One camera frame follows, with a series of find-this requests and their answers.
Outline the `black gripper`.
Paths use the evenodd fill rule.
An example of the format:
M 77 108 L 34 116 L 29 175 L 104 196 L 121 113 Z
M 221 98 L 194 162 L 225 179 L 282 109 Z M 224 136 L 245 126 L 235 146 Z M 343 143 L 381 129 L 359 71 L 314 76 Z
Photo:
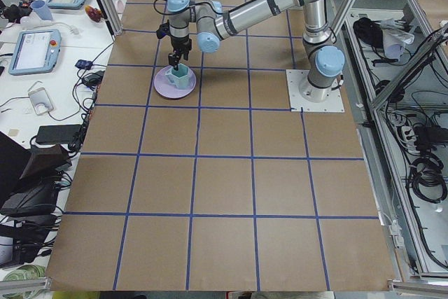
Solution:
M 179 61 L 183 58 L 189 60 L 189 54 L 192 50 L 192 39 L 187 35 L 184 37 L 170 36 L 172 52 L 168 54 L 169 65 L 174 69 L 179 69 Z

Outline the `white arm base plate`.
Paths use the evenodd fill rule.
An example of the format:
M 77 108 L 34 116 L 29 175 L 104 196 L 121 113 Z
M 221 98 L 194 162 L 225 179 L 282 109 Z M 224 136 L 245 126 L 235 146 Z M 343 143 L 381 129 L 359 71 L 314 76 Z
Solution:
M 335 79 L 329 88 L 318 89 L 308 81 L 308 70 L 287 69 L 290 110 L 309 113 L 344 113 L 344 104 Z

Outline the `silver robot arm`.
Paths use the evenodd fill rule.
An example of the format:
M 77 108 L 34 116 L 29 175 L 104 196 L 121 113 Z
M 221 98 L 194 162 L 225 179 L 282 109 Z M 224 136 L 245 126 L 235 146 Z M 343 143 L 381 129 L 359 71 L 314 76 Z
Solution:
M 318 45 L 330 38 L 330 29 L 325 14 L 325 0 L 249 0 L 228 11 L 223 10 L 221 3 L 212 0 L 166 0 L 169 19 L 156 31 L 157 38 L 168 36 L 172 51 L 168 54 L 169 65 L 175 70 L 182 59 L 187 60 L 192 50 L 189 25 L 196 24 L 197 45 L 203 53 L 216 52 L 221 41 L 238 35 L 262 21 L 292 7 L 304 10 L 318 10 L 316 17 L 305 19 L 305 41 Z

